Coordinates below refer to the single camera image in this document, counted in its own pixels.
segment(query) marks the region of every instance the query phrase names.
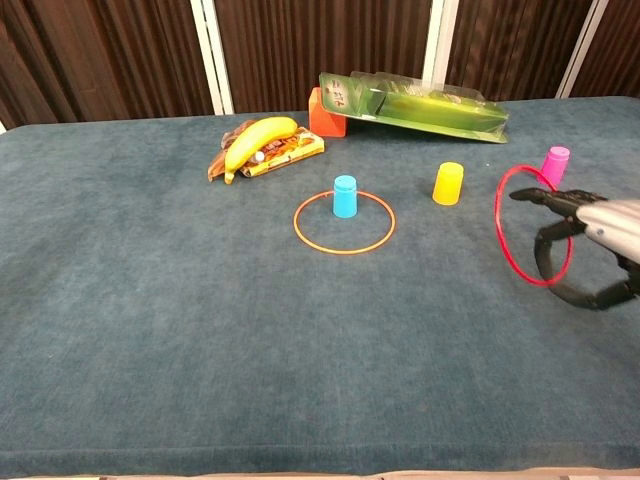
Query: robotic hand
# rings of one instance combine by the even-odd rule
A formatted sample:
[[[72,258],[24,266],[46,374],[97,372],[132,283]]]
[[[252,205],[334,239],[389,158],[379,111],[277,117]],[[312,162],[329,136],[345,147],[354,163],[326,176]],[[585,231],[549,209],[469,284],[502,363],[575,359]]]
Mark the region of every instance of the robotic hand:
[[[541,228],[536,236],[534,254],[538,270],[545,280],[553,277],[553,242],[584,233],[613,252],[618,266],[629,277],[598,293],[590,294],[563,283],[549,287],[558,297],[576,307],[606,310],[640,295],[640,200],[607,200],[582,190],[549,192],[525,188],[509,195],[514,200],[545,205],[564,220]]]

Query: banana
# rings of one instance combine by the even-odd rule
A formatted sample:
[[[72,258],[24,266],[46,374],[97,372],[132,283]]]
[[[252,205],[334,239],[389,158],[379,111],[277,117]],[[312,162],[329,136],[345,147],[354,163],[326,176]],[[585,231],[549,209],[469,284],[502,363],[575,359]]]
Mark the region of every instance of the banana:
[[[238,135],[224,159],[224,183],[230,185],[236,170],[262,147],[274,140],[287,138],[296,133],[298,124],[289,117],[269,117],[258,120]]]

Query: pink cup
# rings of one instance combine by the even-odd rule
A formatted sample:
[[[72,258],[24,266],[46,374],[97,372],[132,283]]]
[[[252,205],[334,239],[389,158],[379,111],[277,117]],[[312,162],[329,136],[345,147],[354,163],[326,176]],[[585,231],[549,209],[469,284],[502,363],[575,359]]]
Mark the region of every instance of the pink cup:
[[[559,145],[551,147],[547,152],[547,156],[544,159],[544,164],[542,165],[542,173],[551,181],[551,183],[553,183],[556,188],[562,181],[564,171],[569,164],[570,156],[571,151],[568,148],[561,147]],[[543,185],[546,185],[546,183],[544,183],[541,178],[539,178],[538,181]]]

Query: yellow cup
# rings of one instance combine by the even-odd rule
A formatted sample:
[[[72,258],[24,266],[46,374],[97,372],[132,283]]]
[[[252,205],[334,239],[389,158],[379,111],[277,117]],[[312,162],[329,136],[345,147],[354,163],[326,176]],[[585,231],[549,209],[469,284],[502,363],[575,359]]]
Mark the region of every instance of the yellow cup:
[[[460,198],[464,167],[459,163],[445,162],[438,169],[433,201],[440,205],[455,205]]]

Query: carpeted table surface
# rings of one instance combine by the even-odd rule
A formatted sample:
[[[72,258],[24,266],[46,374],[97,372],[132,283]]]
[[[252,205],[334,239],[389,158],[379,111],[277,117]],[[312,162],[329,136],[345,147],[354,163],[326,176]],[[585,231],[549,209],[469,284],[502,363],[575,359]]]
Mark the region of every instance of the carpeted table surface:
[[[0,136],[0,475],[638,467],[640,302],[587,312],[526,284],[492,206],[502,173],[554,144],[573,152],[564,188],[640,197],[640,101],[505,106],[507,145],[352,122],[232,186],[206,169],[248,116]],[[451,208],[430,199],[446,160],[466,169]],[[397,214],[373,253],[293,232],[342,173]],[[504,217],[534,272],[558,217],[508,200]],[[362,201],[338,221],[325,200],[301,226],[341,248],[388,220]],[[621,276],[576,248],[572,282]]]

